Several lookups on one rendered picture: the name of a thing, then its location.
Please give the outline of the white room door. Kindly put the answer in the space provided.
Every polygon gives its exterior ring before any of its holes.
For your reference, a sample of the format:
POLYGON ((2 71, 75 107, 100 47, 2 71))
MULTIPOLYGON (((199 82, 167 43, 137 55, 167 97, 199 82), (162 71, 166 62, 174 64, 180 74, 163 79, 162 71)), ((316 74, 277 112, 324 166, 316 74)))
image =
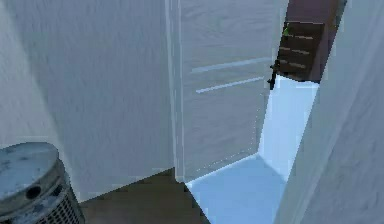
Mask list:
POLYGON ((175 178, 257 153, 289 0, 166 0, 175 178))

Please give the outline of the dark brown chest of drawers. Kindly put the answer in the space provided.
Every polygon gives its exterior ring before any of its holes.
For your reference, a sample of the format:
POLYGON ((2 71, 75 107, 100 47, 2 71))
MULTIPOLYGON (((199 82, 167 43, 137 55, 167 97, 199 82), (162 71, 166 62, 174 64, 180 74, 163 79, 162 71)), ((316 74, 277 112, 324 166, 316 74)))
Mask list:
POLYGON ((277 59, 281 76, 304 82, 313 81, 312 69, 323 36, 324 24, 286 21, 289 36, 281 36, 277 59))

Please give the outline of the grey metal mesh bin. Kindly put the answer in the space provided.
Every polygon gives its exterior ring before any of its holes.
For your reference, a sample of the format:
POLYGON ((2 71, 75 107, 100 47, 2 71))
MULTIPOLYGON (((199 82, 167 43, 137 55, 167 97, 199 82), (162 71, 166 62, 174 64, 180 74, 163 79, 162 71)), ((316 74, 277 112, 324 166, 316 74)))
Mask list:
POLYGON ((26 142, 0 149, 0 224, 85 224, 54 145, 26 142))

